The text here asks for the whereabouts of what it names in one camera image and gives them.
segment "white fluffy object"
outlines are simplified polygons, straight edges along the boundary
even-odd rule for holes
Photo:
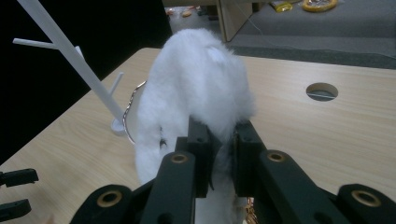
[[[246,68],[238,56],[205,29],[171,36],[149,71],[137,109],[135,163],[141,184],[156,176],[177,138],[187,136],[192,116],[222,143],[213,167],[215,190],[196,200],[195,223],[242,223],[246,204],[233,189],[229,145],[235,124],[253,113]]]

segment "wood grain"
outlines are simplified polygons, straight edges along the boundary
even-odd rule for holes
[[[158,49],[141,49],[103,82],[126,108],[134,88],[148,76]],[[264,144],[289,153],[315,181],[332,193],[361,183],[396,200],[396,72],[394,70],[242,57],[257,103],[251,120]],[[309,98],[316,82],[334,85],[330,102]],[[111,113],[90,91],[0,171],[34,168],[35,184],[1,188],[0,203],[29,199],[33,210],[9,223],[68,223],[96,189],[139,186],[134,147],[110,129]]]

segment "white plastic stand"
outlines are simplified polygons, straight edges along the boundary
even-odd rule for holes
[[[115,117],[111,123],[111,129],[113,132],[116,135],[126,134],[122,123],[123,111],[112,98],[112,93],[120,82],[122,73],[117,77],[111,90],[107,91],[97,75],[85,62],[79,47],[74,47],[70,43],[69,39],[64,35],[62,30],[38,0],[18,0],[18,2],[52,41],[52,43],[43,43],[18,38],[15,38],[13,43],[46,49],[58,49]]]

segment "wooden table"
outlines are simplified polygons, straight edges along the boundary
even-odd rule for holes
[[[103,81],[110,87],[119,72],[125,73],[114,92],[120,105],[126,108],[158,52],[141,49]],[[332,193],[361,183],[396,200],[396,71],[242,58],[257,101],[251,121],[268,148],[289,153]],[[317,82],[334,85],[338,97],[309,98],[305,89]],[[0,203],[27,198],[33,208],[10,223],[43,223],[50,215],[55,223],[68,223],[96,189],[139,186],[134,147],[126,135],[111,131],[112,120],[90,91],[0,167],[2,172],[34,168],[40,179],[1,188]]]

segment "round hole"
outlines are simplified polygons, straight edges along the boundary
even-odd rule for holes
[[[285,157],[279,153],[270,153],[267,155],[268,159],[271,161],[281,162],[285,160]]]
[[[320,224],[332,224],[332,218],[323,213],[315,213],[314,219]]]
[[[173,222],[173,217],[172,214],[170,213],[161,214],[157,219],[158,224],[172,224],[172,222]]]
[[[378,207],[381,205],[381,201],[378,199],[378,197],[365,190],[353,190],[352,197],[359,203],[370,207]]]
[[[328,83],[314,83],[306,88],[306,94],[316,101],[330,101],[338,96],[338,90]]]
[[[176,154],[172,157],[171,161],[174,163],[183,163],[187,161],[188,158],[185,155],[182,154]]]
[[[118,190],[110,190],[99,196],[96,203],[100,207],[111,207],[114,204],[118,203],[121,200],[121,198],[122,198],[121,192],[119,192]]]

